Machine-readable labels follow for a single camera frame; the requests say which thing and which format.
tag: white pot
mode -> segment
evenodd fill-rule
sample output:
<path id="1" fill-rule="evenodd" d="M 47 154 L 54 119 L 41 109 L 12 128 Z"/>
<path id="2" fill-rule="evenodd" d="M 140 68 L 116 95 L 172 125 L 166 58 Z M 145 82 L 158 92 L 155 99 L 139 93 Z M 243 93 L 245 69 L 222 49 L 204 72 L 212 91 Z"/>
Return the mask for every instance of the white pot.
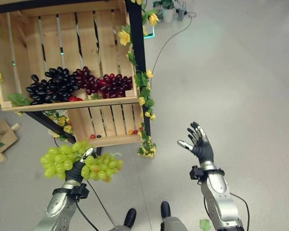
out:
<path id="1" fill-rule="evenodd" d="M 163 8 L 163 19 L 164 19 L 164 22 L 166 23 L 171 23 L 172 22 L 172 18 L 173 18 L 173 14 L 174 14 L 174 11 L 175 11 L 175 8 L 173 9 L 164 9 Z"/>

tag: wooden crate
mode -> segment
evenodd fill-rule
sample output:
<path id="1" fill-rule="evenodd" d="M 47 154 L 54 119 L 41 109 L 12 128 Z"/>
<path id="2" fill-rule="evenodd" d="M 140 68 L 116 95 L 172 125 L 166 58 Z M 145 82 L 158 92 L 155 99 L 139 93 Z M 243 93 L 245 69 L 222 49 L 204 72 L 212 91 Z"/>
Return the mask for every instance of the wooden crate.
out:
<path id="1" fill-rule="evenodd" d="M 102 138 L 95 146 L 138 142 L 128 135 L 138 129 L 140 106 L 133 79 L 128 97 L 13 107 L 7 95 L 21 93 L 32 83 L 31 74 L 62 66 L 74 71 L 88 66 L 95 77 L 108 73 L 133 76 L 117 31 L 127 20 L 123 0 L 83 2 L 0 14 L 0 99 L 3 111 L 67 109 L 77 140 L 91 134 Z M 77 96 L 86 98 L 84 90 Z"/>

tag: wooden slat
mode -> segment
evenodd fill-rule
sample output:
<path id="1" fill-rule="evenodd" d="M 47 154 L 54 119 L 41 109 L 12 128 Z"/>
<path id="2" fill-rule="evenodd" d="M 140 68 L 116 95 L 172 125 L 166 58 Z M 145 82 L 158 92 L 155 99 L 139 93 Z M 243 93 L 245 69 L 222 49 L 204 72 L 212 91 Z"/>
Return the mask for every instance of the wooden slat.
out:
<path id="1" fill-rule="evenodd" d="M 114 115 L 117 135 L 126 134 L 121 105 L 112 105 L 111 108 Z"/>
<path id="2" fill-rule="evenodd" d="M 95 2 L 91 1 L 91 2 L 59 5 L 59 6 L 40 7 L 29 10 L 22 10 L 21 13 L 24 13 L 28 16 L 42 16 L 42 15 L 61 14 L 70 12 L 92 12 L 92 11 L 112 10 L 117 8 L 118 8 L 118 1 L 110 0 L 110 1 L 95 1 Z"/>
<path id="3" fill-rule="evenodd" d="M 140 117 L 141 108 L 138 103 L 133 103 L 133 111 L 134 111 L 135 128 L 138 130 L 138 128 L 140 127 L 139 123 L 142 122 L 142 119 Z"/>
<path id="4" fill-rule="evenodd" d="M 77 19 L 83 65 L 90 69 L 92 75 L 99 78 L 101 73 L 96 47 L 93 13 L 77 13 Z"/>
<path id="5" fill-rule="evenodd" d="M 41 24 L 47 68 L 57 68 L 61 66 L 61 57 L 56 16 L 42 16 Z"/>
<path id="6" fill-rule="evenodd" d="M 29 22 L 25 24 L 25 32 L 31 74 L 38 75 L 40 79 L 46 79 L 37 17 L 29 18 Z"/>
<path id="7" fill-rule="evenodd" d="M 8 107 L 2 108 L 3 111 L 21 111 L 21 112 L 34 112 L 34 111 L 47 111 L 56 109 L 67 109 L 67 108 L 80 108 L 80 107 L 95 107 L 104 105 L 116 105 L 125 103 L 136 103 L 138 102 L 138 97 L 122 97 L 114 99 L 103 99 L 103 100 L 85 100 L 77 102 L 63 102 L 63 103 L 48 103 L 40 105 L 30 105 L 22 107 Z"/>
<path id="8" fill-rule="evenodd" d="M 0 83 L 1 102 L 9 101 L 10 93 L 16 93 L 14 73 L 12 67 L 12 52 L 10 48 L 7 16 L 0 14 L 0 72 L 4 81 Z"/>
<path id="9" fill-rule="evenodd" d="M 29 96 L 29 93 L 26 91 L 32 83 L 31 71 L 28 68 L 29 57 L 26 47 L 26 37 L 25 37 L 25 24 L 22 23 L 15 16 L 10 15 L 11 21 L 11 31 L 12 31 L 12 41 L 13 41 L 13 50 L 15 58 L 15 80 L 17 86 L 20 87 L 18 92 Z"/>
<path id="10" fill-rule="evenodd" d="M 115 133 L 115 127 L 114 127 L 114 122 L 112 119 L 110 106 L 102 107 L 102 115 L 103 115 L 103 120 L 104 120 L 106 136 L 115 136 L 116 133 Z"/>
<path id="11" fill-rule="evenodd" d="M 97 11 L 95 19 L 103 74 L 116 74 L 118 73 L 118 65 L 111 11 Z"/>
<path id="12" fill-rule="evenodd" d="M 131 104 L 123 105 L 123 113 L 124 113 L 125 128 L 126 128 L 127 133 L 130 130 L 135 130 L 133 110 L 132 110 Z"/>
<path id="13" fill-rule="evenodd" d="M 90 107 L 90 112 L 92 116 L 92 122 L 94 125 L 95 135 L 101 135 L 102 137 L 105 137 L 105 130 L 103 126 L 103 120 L 101 116 L 101 110 L 100 107 Z"/>
<path id="14" fill-rule="evenodd" d="M 89 143 L 93 144 L 95 147 L 104 147 L 104 146 L 110 146 L 110 145 L 119 145 L 119 144 L 136 143 L 136 142 L 141 142 L 141 138 L 137 135 L 119 135 L 119 136 L 95 138 L 94 140 L 89 140 Z"/>
<path id="15" fill-rule="evenodd" d="M 69 109 L 67 114 L 72 123 L 76 140 L 87 139 L 91 134 L 94 134 L 89 109 L 87 107 Z"/>

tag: artificial grapes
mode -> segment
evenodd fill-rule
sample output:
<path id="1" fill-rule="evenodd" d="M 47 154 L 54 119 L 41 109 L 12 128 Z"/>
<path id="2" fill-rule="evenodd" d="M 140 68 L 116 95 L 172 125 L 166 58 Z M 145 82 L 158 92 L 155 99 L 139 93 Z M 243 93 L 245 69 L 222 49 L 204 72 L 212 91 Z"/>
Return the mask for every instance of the artificial grapes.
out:
<path id="1" fill-rule="evenodd" d="M 44 176 L 51 178 L 56 176 L 59 180 L 64 180 L 66 171 L 73 168 L 73 163 L 80 159 L 84 152 L 93 147 L 87 140 L 74 143 L 72 146 L 62 145 L 58 148 L 50 147 L 47 153 L 39 161 L 44 169 Z M 88 156 L 85 166 L 81 170 L 84 180 L 93 179 L 110 182 L 114 174 L 121 170 L 122 160 L 116 160 L 115 155 L 104 153 L 102 156 L 94 158 Z"/>

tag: green leaf on floor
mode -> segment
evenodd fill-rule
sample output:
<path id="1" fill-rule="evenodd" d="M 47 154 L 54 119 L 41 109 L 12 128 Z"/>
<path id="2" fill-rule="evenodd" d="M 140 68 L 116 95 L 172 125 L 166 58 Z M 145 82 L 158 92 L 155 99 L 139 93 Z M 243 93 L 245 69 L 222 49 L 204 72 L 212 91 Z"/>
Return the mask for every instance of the green leaf on floor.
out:
<path id="1" fill-rule="evenodd" d="M 211 228 L 209 220 L 203 219 L 199 221 L 199 227 L 203 231 L 208 231 Z"/>

